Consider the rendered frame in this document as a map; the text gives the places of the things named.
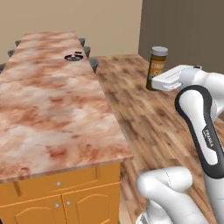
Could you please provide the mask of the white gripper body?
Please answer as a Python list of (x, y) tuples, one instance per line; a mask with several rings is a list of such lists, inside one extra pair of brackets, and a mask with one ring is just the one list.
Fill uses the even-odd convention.
[(171, 91), (182, 86), (180, 82), (180, 75), (186, 69), (192, 69), (192, 66), (179, 65), (174, 68), (161, 73), (151, 79), (151, 86), (153, 89), (162, 91)]

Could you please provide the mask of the brown cinnamon bottle grey lid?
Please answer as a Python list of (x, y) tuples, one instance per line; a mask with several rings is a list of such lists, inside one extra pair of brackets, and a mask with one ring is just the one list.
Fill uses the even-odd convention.
[(146, 88), (152, 90), (152, 79), (165, 70), (168, 49), (163, 46), (153, 46), (150, 50), (150, 65), (147, 75)]

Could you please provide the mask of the narrow orange cabinet panel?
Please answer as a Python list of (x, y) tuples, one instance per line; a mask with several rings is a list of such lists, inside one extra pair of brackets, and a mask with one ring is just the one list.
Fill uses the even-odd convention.
[(104, 164), (97, 168), (97, 180), (100, 186), (120, 181), (120, 164)]

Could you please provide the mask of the orange cabinet door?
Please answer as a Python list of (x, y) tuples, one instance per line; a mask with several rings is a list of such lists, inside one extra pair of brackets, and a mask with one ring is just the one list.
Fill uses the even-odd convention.
[(67, 224), (59, 195), (0, 206), (2, 224)]
[(120, 183), (62, 195), (67, 224), (118, 224)]

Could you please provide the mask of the wide orange drawer front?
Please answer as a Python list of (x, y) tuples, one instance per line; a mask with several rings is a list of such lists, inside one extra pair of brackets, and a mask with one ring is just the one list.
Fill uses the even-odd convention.
[(33, 196), (36, 193), (56, 192), (69, 187), (81, 186), (97, 180), (97, 168), (91, 167), (83, 170), (67, 171), (38, 178), (19, 180), (16, 184), (0, 184), (0, 197), (14, 200), (18, 193), (21, 196)]

